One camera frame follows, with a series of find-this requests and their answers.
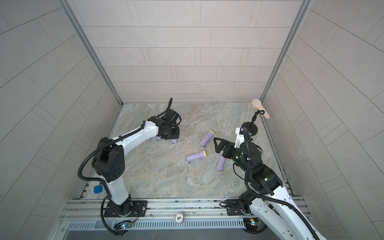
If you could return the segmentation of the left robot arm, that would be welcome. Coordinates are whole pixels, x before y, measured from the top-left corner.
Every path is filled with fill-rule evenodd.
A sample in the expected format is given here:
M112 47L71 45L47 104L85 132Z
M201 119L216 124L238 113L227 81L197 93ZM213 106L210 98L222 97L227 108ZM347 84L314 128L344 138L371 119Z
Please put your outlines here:
M80 180L102 184L110 206L119 216L128 216L133 208L132 198L123 181L127 153L154 137L177 140L180 136L182 118L171 109L172 101L169 100L164 112L143 121L138 128L114 139L102 138L97 149L83 160L78 169Z

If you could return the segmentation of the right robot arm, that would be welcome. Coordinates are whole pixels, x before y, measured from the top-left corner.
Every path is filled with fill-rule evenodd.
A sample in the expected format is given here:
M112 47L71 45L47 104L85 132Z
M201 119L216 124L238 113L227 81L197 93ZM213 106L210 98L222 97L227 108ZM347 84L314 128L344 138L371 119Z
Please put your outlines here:
M245 172L247 190L239 200L246 213L260 219L281 240L325 239L295 204L278 175L263 163L258 145L242 141L236 146L220 138L214 138L214 145L218 154Z

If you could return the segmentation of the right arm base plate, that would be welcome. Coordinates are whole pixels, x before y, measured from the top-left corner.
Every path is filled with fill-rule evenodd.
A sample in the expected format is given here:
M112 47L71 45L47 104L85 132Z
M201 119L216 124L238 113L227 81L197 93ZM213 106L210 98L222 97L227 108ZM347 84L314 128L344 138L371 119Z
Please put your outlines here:
M228 216L249 216L251 215L250 207L244 200L225 200L220 206L227 210Z

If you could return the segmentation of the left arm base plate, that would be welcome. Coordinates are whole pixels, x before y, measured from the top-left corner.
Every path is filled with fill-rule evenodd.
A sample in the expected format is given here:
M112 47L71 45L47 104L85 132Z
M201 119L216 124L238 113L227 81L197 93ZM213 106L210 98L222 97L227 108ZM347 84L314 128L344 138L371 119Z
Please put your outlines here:
M104 208L104 217L144 217L147 210L147 201L128 201L118 206L114 202L108 202Z

